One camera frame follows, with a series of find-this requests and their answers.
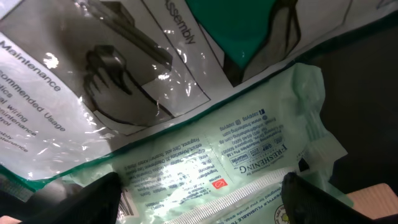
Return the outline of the pale green wet wipes pack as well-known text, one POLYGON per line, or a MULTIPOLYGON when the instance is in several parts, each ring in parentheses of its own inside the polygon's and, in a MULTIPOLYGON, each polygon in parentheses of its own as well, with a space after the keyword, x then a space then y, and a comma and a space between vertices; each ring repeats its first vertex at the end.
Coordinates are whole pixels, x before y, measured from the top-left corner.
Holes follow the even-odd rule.
POLYGON ((329 182, 346 150, 320 118, 322 71, 297 63, 194 123, 67 175, 87 186, 115 172, 118 223, 249 223, 288 218, 281 199, 295 172, 343 198, 329 182))

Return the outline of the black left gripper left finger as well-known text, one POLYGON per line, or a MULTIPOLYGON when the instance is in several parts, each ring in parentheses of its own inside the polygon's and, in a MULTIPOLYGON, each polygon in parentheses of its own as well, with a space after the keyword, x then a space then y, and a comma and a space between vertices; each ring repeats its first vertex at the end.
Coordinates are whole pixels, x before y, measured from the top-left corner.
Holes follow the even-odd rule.
POLYGON ((115 224, 121 193, 121 179, 110 172, 21 224, 115 224))

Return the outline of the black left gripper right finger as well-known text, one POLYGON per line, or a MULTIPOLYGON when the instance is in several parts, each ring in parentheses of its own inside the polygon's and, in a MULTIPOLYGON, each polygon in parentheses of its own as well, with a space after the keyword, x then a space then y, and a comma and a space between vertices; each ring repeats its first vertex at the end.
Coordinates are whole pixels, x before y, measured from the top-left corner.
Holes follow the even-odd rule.
POLYGON ((282 181, 282 202, 291 223, 362 224, 373 220, 307 182, 294 172, 282 181))

